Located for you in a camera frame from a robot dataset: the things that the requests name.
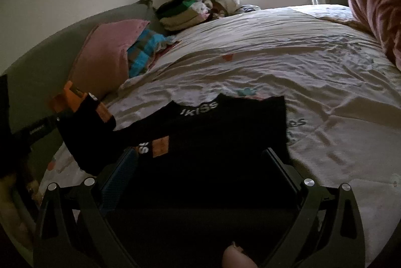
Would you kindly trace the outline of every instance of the gray headboard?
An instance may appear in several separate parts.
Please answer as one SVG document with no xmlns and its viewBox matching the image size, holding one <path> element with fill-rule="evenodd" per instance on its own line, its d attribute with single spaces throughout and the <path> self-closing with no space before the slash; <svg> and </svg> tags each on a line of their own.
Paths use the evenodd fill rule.
<svg viewBox="0 0 401 268">
<path fill-rule="evenodd" d="M 97 24 L 134 18 L 149 20 L 150 29 L 166 34 L 151 2 L 141 0 L 79 21 L 48 37 L 14 62 L 5 72 L 9 79 L 12 131 L 52 114 L 47 104 L 61 92 L 86 36 Z M 62 142 L 58 131 L 54 131 L 33 145 L 29 162 L 36 168 L 37 179 L 42 178 Z"/>
</svg>

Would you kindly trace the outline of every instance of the green folded cloth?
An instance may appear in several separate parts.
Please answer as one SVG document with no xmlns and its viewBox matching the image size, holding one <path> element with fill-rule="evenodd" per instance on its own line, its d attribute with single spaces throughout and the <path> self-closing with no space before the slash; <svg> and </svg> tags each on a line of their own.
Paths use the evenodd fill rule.
<svg viewBox="0 0 401 268">
<path fill-rule="evenodd" d="M 184 11 L 186 11 L 195 2 L 197 2 L 197 0 L 182 1 L 182 2 L 180 2 L 180 4 L 178 4 L 177 6 L 174 6 L 172 8 L 168 8 L 168 6 L 167 7 L 165 6 L 167 9 L 165 9 L 165 10 L 163 9 L 164 11 L 162 13 L 159 13 L 158 17 L 159 17 L 159 19 L 161 19 L 161 18 L 169 18 L 172 16 L 179 15 L 180 13 L 183 13 Z"/>
</svg>

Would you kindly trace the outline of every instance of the bed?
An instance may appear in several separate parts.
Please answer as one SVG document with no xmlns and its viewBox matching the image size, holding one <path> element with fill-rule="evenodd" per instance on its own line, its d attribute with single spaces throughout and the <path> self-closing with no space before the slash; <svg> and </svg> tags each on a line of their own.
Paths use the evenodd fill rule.
<svg viewBox="0 0 401 268">
<path fill-rule="evenodd" d="M 219 19 L 176 39 L 180 42 L 151 70 L 106 97 L 116 129 L 171 100 L 195 106 L 219 93 L 259 99 L 284 95 L 295 166 L 324 186 L 352 186 L 369 265 L 401 219 L 401 73 L 374 37 L 347 7 L 305 6 Z M 60 144 L 56 141 L 53 148 Z M 86 177 L 63 144 L 40 192 L 51 182 L 66 187 Z"/>
</svg>

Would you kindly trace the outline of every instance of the finger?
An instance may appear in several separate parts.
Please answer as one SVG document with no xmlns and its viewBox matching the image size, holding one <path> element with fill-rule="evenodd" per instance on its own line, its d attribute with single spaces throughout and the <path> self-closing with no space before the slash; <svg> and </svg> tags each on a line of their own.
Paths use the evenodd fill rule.
<svg viewBox="0 0 401 268">
<path fill-rule="evenodd" d="M 230 245 L 223 253 L 223 268 L 257 268 L 256 263 L 242 253 L 242 248 Z"/>
</svg>

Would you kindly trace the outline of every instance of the metal screw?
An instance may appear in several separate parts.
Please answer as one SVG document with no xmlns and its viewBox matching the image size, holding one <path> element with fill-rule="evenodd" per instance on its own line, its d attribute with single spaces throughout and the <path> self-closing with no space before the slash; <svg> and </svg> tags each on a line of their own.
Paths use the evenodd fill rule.
<svg viewBox="0 0 401 268">
<path fill-rule="evenodd" d="M 347 183 L 343 183 L 343 185 L 341 187 L 342 187 L 342 189 L 344 191 L 350 191 L 351 190 L 351 186 L 349 184 L 347 184 Z"/>
<path fill-rule="evenodd" d="M 55 184 L 55 183 L 50 183 L 48 186 L 47 186 L 47 189 L 49 190 L 49 191 L 53 191 L 53 190 L 55 190 L 57 188 L 57 184 Z"/>
<path fill-rule="evenodd" d="M 94 185 L 94 184 L 95 184 L 95 179 L 94 179 L 93 177 L 89 177 L 89 178 L 87 178 L 87 179 L 85 180 L 84 184 L 85 184 L 87 187 L 90 187 L 91 185 Z"/>
<path fill-rule="evenodd" d="M 304 180 L 304 183 L 308 186 L 308 187 L 312 187 L 315 185 L 315 181 L 313 181 L 311 178 L 306 178 Z"/>
</svg>

